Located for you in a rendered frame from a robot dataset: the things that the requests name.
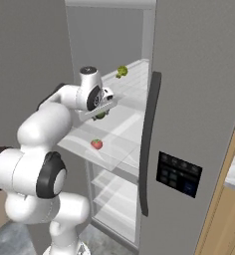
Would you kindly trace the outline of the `green broccoli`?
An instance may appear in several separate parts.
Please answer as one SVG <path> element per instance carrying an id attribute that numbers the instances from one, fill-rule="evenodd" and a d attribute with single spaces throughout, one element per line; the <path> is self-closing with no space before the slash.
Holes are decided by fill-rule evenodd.
<path id="1" fill-rule="evenodd" d="M 119 66 L 119 67 L 117 68 L 116 77 L 117 77 L 118 79 L 120 79 L 122 76 L 126 76 L 127 73 L 128 73 L 128 69 L 127 69 L 126 66 Z"/>

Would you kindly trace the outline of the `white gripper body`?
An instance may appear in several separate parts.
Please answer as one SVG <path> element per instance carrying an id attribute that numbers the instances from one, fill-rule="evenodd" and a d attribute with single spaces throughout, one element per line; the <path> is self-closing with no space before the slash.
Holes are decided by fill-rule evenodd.
<path id="1" fill-rule="evenodd" d="M 81 122 L 85 122 L 91 118 L 94 118 L 95 116 L 108 112 L 110 109 L 114 108 L 118 104 L 116 99 L 111 99 L 109 101 L 101 101 L 101 103 L 90 112 L 86 111 L 79 111 L 79 118 Z"/>

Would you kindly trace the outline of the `small clear glass fridge shelf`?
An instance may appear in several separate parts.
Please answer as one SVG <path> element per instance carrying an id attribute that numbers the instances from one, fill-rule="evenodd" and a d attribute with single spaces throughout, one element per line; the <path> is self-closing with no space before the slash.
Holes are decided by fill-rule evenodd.
<path id="1" fill-rule="evenodd" d="M 118 79 L 117 71 L 102 76 L 105 87 L 110 88 L 119 105 L 137 111 L 145 110 L 148 85 L 148 59 L 140 59 L 127 65 L 127 75 Z"/>

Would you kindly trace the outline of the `large clear glass fridge shelf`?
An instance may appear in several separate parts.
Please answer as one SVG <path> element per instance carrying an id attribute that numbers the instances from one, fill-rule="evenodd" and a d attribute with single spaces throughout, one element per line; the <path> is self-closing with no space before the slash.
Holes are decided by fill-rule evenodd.
<path id="1" fill-rule="evenodd" d="M 119 168 L 138 177 L 142 124 L 143 112 L 116 106 L 101 120 L 73 127 L 58 146 L 109 171 Z M 100 139 L 103 147 L 93 148 L 93 139 Z"/>

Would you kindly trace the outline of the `grey closed fridge door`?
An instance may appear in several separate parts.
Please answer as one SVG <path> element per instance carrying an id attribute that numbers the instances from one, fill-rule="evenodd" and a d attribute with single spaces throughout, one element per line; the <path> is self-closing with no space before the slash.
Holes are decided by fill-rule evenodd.
<path id="1" fill-rule="evenodd" d="M 148 216 L 139 255 L 194 255 L 235 128 L 235 0 L 157 0 Z M 156 179 L 159 155 L 202 169 L 195 196 Z"/>

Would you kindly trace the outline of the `light wooden cabinet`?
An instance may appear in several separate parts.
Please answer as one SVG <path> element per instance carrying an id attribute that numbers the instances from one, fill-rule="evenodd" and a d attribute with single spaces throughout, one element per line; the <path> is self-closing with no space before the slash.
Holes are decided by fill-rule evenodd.
<path id="1" fill-rule="evenodd" d="M 235 255 L 235 190 L 224 185 L 235 155 L 235 128 L 194 255 Z"/>

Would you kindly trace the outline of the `grey open fridge door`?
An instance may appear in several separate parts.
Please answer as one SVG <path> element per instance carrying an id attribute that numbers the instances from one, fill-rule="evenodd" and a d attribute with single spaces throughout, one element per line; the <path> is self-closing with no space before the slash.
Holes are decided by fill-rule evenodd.
<path id="1" fill-rule="evenodd" d="M 0 146 L 41 101 L 73 80 L 65 0 L 0 0 Z"/>

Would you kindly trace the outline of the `clear fridge drawer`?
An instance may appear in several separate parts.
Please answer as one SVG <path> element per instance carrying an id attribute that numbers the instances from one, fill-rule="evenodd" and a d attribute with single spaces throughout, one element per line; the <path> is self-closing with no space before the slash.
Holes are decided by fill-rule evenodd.
<path id="1" fill-rule="evenodd" d="M 137 246 L 137 185 L 87 163 L 92 220 L 131 246 Z"/>

